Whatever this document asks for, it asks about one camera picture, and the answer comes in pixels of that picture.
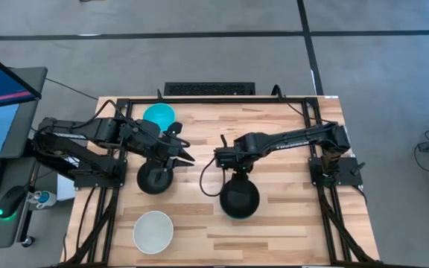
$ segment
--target wooden table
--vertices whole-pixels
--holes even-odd
[[[107,99],[100,98],[97,109]],[[345,124],[338,98],[318,99],[322,118]],[[254,164],[250,179],[260,191],[261,202],[257,212],[247,220],[227,217],[220,208],[219,198],[204,196],[199,187],[201,170],[212,159],[213,149],[222,146],[220,134],[226,136],[230,146],[235,138],[248,132],[274,134],[305,128],[303,117],[284,103],[171,106],[177,120],[183,123],[179,136],[191,142],[187,151],[196,159],[195,166],[176,168],[174,182],[165,193],[148,195],[136,183],[144,158],[129,154],[126,184],[118,199],[109,265],[329,264],[317,190],[311,184],[308,170],[308,147],[276,151]],[[299,104],[293,106],[301,111]],[[136,104],[132,117],[142,118],[147,107],[148,104]],[[114,112],[108,106],[100,117],[113,117]],[[89,148],[105,153],[93,144]],[[203,184],[207,191],[215,193],[221,187],[221,180],[221,170],[212,165],[205,173]],[[89,192],[90,189],[83,189],[75,197],[66,238],[68,258],[74,254],[80,216]],[[349,186],[338,187],[338,192],[346,228],[368,255],[378,259],[363,197]],[[80,243],[92,230],[97,201],[98,190],[95,190],[83,222]],[[143,213],[152,210],[163,211],[172,219],[174,238],[164,252],[145,255],[133,243],[133,226]],[[333,235],[337,258],[342,259],[334,227]],[[105,230],[102,230],[96,261],[101,259],[104,237]]]

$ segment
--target white bowl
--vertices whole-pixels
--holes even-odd
[[[141,252],[157,254],[170,244],[173,232],[173,223],[167,214],[161,211],[149,211],[135,223],[133,242]]]

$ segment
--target computer mouse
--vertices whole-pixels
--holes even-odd
[[[0,218],[5,219],[14,214],[27,191],[24,186],[14,186],[0,200]]]

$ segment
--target wooden tabletop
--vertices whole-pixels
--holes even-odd
[[[97,109],[107,99],[100,98]],[[319,97],[319,103],[322,118],[345,124],[338,98]],[[299,104],[292,105],[301,111]],[[308,170],[308,147],[276,151],[254,164],[250,180],[257,186],[261,202],[256,213],[246,220],[227,217],[220,208],[219,198],[204,196],[199,186],[200,172],[212,159],[213,149],[222,146],[220,134],[226,136],[230,146],[235,138],[249,132],[274,134],[305,128],[303,117],[284,103],[171,106],[177,121],[183,123],[179,137],[191,142],[187,151],[196,159],[195,166],[176,168],[172,186],[163,194],[149,195],[136,183],[144,158],[129,154],[126,183],[118,199],[109,265],[329,264],[317,190],[311,184]],[[148,104],[136,104],[132,117],[142,118],[148,107]],[[114,112],[108,106],[100,117],[112,117]],[[89,148],[104,153],[93,144]],[[208,168],[203,177],[203,185],[210,193],[219,191],[221,181],[222,172],[215,165]],[[75,197],[66,238],[68,258],[74,254],[80,216],[89,192],[90,189],[80,190]],[[363,197],[349,186],[338,187],[338,192],[346,228],[368,255],[378,259]],[[98,189],[89,202],[80,243],[92,230],[97,200]],[[133,227],[143,213],[153,210],[163,211],[171,218],[174,238],[164,252],[145,255],[133,243]],[[105,230],[101,234],[96,261],[101,259]],[[337,258],[342,259],[335,227],[333,235]]]

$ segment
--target teal bowl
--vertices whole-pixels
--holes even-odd
[[[157,103],[145,110],[143,119],[157,124],[161,131],[166,131],[175,122],[175,111],[167,104]]]

